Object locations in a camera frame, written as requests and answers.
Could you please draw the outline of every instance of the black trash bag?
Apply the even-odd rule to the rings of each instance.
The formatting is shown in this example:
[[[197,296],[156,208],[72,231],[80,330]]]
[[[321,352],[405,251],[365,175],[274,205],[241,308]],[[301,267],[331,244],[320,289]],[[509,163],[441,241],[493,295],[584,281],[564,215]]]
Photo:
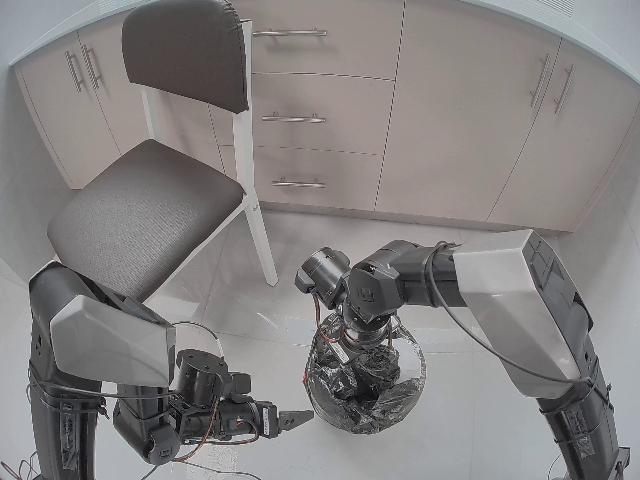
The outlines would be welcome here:
[[[321,327],[327,333],[338,325],[332,314]],[[351,434],[377,434],[404,420],[420,398],[426,367],[407,329],[398,327],[393,338],[393,349],[385,340],[343,365],[316,332],[303,382],[320,418]]]

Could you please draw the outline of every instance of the chair seat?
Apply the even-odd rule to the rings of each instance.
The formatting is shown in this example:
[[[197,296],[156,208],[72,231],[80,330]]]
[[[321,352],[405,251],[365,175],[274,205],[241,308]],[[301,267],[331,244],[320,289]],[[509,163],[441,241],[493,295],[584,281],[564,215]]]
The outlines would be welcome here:
[[[62,263],[144,301],[243,196],[228,176],[146,140],[82,189],[47,234]]]

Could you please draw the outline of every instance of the brown upholstery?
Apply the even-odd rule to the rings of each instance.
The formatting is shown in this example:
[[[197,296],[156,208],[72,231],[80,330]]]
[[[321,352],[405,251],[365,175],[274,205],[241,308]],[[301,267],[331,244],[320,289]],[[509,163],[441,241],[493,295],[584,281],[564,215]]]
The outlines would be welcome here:
[[[146,140],[78,192],[47,234],[62,263],[144,301],[242,199],[236,181]]]
[[[122,55],[132,83],[249,110],[244,37],[227,0],[155,0],[124,20]]]

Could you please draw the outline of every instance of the silver handle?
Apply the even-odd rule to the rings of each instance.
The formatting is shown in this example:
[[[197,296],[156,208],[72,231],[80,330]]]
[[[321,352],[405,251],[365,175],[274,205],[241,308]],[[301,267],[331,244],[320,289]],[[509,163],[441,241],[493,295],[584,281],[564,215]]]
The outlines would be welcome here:
[[[272,181],[271,184],[274,187],[310,187],[310,188],[324,188],[324,183],[318,183],[318,178],[313,183],[305,183],[303,181],[285,181],[284,176],[280,178],[280,181]]]
[[[80,78],[80,80],[78,80],[78,76],[76,75],[76,68],[74,68],[73,62],[71,62],[71,59],[73,59],[76,54],[69,54],[69,50],[67,50],[65,52],[65,55],[67,57],[67,64],[69,64],[69,71],[71,71],[71,76],[74,79],[74,84],[76,85],[76,91],[82,92],[82,87],[80,87],[80,84],[84,83],[84,79]]]
[[[538,96],[540,96],[540,91],[542,90],[542,85],[545,83],[545,78],[547,76],[547,71],[549,69],[549,64],[551,64],[551,55],[547,54],[547,58],[540,59],[542,63],[545,65],[542,68],[542,73],[540,73],[540,79],[538,80],[538,85],[536,86],[535,91],[531,91],[531,95],[533,96],[533,100],[531,100],[531,106],[535,107],[536,103],[538,103]]]
[[[312,117],[291,117],[281,116],[277,112],[274,112],[272,116],[262,116],[263,121],[283,121],[287,123],[326,123],[324,117],[318,117],[318,114],[314,112]]]
[[[560,94],[560,99],[555,99],[556,102],[556,115],[560,114],[560,110],[562,110],[562,105],[564,103],[564,99],[566,98],[567,92],[569,92],[569,85],[571,85],[571,80],[573,80],[573,74],[575,73],[575,64],[571,64],[571,69],[564,68],[564,70],[569,73],[569,76],[566,78],[566,82],[564,83],[564,89],[562,89],[562,94]]]
[[[253,33],[253,37],[272,36],[326,36],[326,30],[318,30],[316,27],[311,30],[273,30],[269,27],[267,30]]]
[[[93,70],[93,64],[91,64],[91,58],[89,57],[89,53],[93,51],[93,48],[87,48],[86,44],[82,45],[82,57],[84,58],[84,64],[86,64],[86,69],[89,71],[89,78],[91,78],[91,85],[93,85],[94,89],[100,89],[100,85],[98,85],[98,80],[102,78],[101,75],[96,76],[95,71]]]

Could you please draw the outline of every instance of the barcode sticker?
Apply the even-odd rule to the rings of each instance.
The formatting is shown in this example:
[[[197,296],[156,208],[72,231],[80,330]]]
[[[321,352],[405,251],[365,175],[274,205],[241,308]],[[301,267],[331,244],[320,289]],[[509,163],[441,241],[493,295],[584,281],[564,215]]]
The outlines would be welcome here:
[[[347,364],[349,362],[349,357],[347,356],[343,348],[340,346],[340,343],[329,343],[329,345],[333,349],[333,352],[335,352],[336,356],[338,356],[338,359],[340,359],[340,362],[342,364]]]
[[[269,410],[267,407],[262,409],[262,433],[269,436]]]

